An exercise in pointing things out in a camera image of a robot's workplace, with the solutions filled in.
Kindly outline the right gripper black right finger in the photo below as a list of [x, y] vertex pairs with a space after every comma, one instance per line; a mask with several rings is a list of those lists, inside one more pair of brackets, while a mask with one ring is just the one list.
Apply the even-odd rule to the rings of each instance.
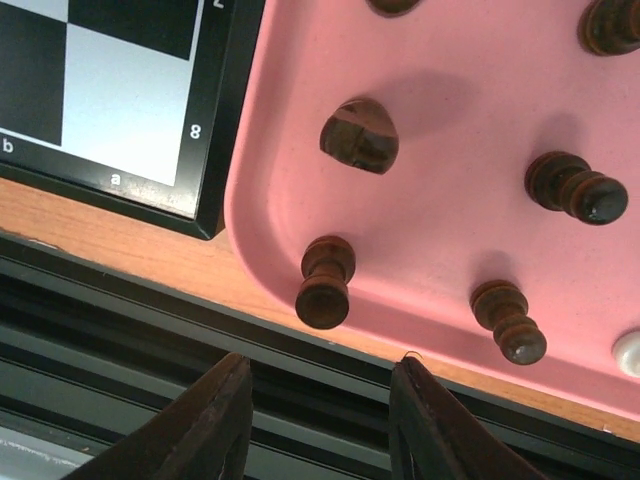
[[389, 452], [394, 479], [542, 479], [497, 440], [415, 357], [393, 368]]

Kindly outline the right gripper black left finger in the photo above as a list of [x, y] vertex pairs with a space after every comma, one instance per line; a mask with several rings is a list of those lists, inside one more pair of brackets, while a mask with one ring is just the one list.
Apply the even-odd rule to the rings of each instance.
[[253, 419], [248, 358], [230, 353], [68, 479], [242, 479]]

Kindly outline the dark brown rook piece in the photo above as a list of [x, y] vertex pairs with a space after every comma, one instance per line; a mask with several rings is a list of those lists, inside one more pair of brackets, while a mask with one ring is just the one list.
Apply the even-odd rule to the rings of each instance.
[[346, 240], [329, 235], [312, 241], [301, 260], [304, 279], [295, 300], [298, 318], [318, 330], [340, 325], [349, 313], [347, 285], [355, 270], [355, 252]]

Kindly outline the dark brown knight piece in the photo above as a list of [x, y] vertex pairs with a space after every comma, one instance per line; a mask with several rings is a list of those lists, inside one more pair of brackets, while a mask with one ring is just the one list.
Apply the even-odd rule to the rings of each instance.
[[322, 152], [346, 166], [377, 175], [393, 166], [399, 144], [391, 116], [382, 104], [368, 97], [340, 105], [319, 136]]

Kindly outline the dark brown bishop piece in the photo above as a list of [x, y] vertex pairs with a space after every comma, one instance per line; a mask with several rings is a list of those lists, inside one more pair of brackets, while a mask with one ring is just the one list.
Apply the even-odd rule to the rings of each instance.
[[639, 49], [639, 0], [592, 1], [581, 15], [578, 40], [597, 56], [620, 56]]

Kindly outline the white chess piece front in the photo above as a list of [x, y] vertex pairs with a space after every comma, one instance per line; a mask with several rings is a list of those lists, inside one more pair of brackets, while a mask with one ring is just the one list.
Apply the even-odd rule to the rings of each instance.
[[612, 348], [613, 358], [619, 370], [630, 377], [640, 377], [640, 332], [630, 331], [622, 335]]

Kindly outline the black white chess board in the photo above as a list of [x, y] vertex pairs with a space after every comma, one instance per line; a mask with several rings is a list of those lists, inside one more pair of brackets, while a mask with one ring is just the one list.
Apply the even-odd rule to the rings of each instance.
[[1, 175], [208, 240], [261, 1], [5, 1]]

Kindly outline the dark brown pawn front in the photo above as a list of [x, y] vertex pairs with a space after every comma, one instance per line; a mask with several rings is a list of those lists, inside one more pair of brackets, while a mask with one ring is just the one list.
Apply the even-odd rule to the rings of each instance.
[[544, 357], [546, 337], [528, 316], [528, 301], [514, 283], [485, 282], [473, 291], [469, 303], [477, 323], [492, 333], [494, 342], [509, 362], [526, 366]]

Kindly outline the dark brown pawn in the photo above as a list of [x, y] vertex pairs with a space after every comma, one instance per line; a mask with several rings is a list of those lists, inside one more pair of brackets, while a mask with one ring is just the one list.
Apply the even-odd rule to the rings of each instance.
[[618, 220], [629, 202], [627, 189], [620, 181], [564, 151], [536, 158], [526, 171], [524, 186], [529, 197], [543, 208], [562, 211], [592, 226]]
[[473, 291], [469, 303], [477, 323], [492, 333], [494, 342], [509, 362], [526, 366], [544, 357], [546, 337], [528, 316], [528, 301], [514, 283], [485, 282]]

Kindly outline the pink plastic tray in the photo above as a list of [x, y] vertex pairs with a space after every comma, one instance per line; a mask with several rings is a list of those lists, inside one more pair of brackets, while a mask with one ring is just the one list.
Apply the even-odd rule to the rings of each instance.
[[[356, 254], [343, 331], [375, 337], [629, 419], [639, 382], [612, 355], [639, 326], [639, 57], [583, 51], [582, 1], [423, 1], [398, 18], [363, 1], [269, 1], [225, 193], [245, 269], [291, 308], [323, 235]], [[378, 101], [399, 153], [377, 175], [322, 152], [343, 103]], [[620, 181], [625, 213], [592, 226], [527, 194], [564, 151]], [[470, 297], [514, 283], [547, 340], [509, 362]]]

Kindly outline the black aluminium frame rail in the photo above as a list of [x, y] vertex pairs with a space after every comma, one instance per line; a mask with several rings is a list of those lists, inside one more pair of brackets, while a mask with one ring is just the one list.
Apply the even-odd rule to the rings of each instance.
[[1, 473], [57, 479], [230, 352], [249, 357], [249, 479], [387, 479], [392, 363], [1, 238]]

